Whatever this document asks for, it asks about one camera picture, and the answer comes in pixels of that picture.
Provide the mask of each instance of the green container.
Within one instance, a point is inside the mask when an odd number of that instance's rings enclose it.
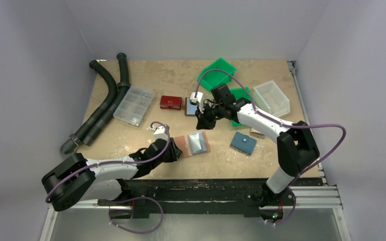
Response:
[[[249,87],[245,87],[245,89],[251,93],[251,91],[249,90]],[[236,89],[230,89],[230,92],[232,94],[234,94],[234,97],[236,99],[239,99],[239,98],[245,98],[245,99],[248,99],[248,100],[251,100],[251,97],[248,96],[248,94],[242,89],[242,88],[236,88]],[[238,126],[242,126],[242,124],[239,124],[237,122],[235,122],[234,120],[232,120],[232,126],[234,127],[238,127]]]
[[[231,75],[233,75],[234,72],[236,71],[236,68],[233,65],[229,64],[223,58],[219,58],[210,66],[202,70],[201,74],[199,75],[198,81],[200,77],[205,73],[205,71],[210,69],[221,69],[228,72]],[[230,81],[232,81],[232,79],[227,74],[219,71],[211,71],[203,77],[201,81],[201,85],[208,91],[211,91],[211,89],[213,89],[214,87],[217,87],[220,84],[228,83]]]

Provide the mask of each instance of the black tube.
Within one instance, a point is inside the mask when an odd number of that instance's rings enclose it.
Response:
[[[86,136],[92,126],[100,119],[109,106],[113,103],[118,93],[115,79],[112,75],[104,69],[97,61],[92,60],[89,67],[95,70],[107,84],[109,92],[101,105],[91,114],[91,116],[80,126],[80,128],[69,136],[69,139],[61,146],[60,152],[69,154],[74,151],[77,146],[82,144],[82,139]]]
[[[94,142],[94,140],[101,133],[104,127],[113,118],[113,113],[121,103],[122,99],[125,97],[125,94],[128,91],[129,87],[131,86],[131,84],[129,83],[129,71],[126,54],[119,53],[116,58],[119,61],[119,71],[121,72],[121,82],[118,84],[119,92],[112,105],[106,110],[106,112],[101,116],[101,118],[96,122],[96,124],[91,128],[91,130],[82,140],[82,142],[85,143],[87,146],[90,146]]]

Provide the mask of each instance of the red case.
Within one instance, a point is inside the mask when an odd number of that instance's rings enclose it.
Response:
[[[181,109],[182,98],[176,96],[163,95],[160,98],[161,109]]]

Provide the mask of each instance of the gray wall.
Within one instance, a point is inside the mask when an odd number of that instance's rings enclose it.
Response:
[[[97,58],[298,58],[329,0],[67,0]]]
[[[386,1],[331,1],[298,59],[312,123],[347,138],[323,166],[355,240],[386,240]],[[322,152],[338,130],[316,131]]]
[[[82,121],[91,59],[65,1],[0,1],[0,240],[39,239],[40,180]]]

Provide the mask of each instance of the wooden table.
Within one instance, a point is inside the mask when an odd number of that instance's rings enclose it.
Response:
[[[213,60],[165,60],[165,61],[128,61],[132,85],[155,91],[155,98],[147,110],[139,127],[131,126],[113,119],[90,146],[81,146],[78,152],[86,158],[111,159],[126,156],[139,148],[148,147],[154,141],[153,132],[147,130],[152,121],[160,121],[170,126],[172,137],[197,132],[195,116],[185,116],[184,110],[160,109],[162,95],[188,97],[195,90],[200,72]],[[283,119],[292,122],[304,120],[298,94],[284,60],[229,60],[237,68],[235,77],[253,93],[253,87],[274,80],[291,102],[291,112]],[[103,61],[101,64],[119,83],[120,73],[117,61]],[[238,88],[234,82],[230,88]],[[211,93],[202,87],[199,91],[205,96]],[[101,104],[107,95],[104,80],[97,76],[85,119]],[[217,121],[216,127],[206,131],[211,151],[175,163],[163,163],[144,179],[201,179],[201,178],[267,178],[276,168],[276,144],[269,138],[258,138],[251,156],[230,148],[236,131],[250,135],[247,126],[233,127],[231,121]],[[317,167],[303,175],[319,177]]]

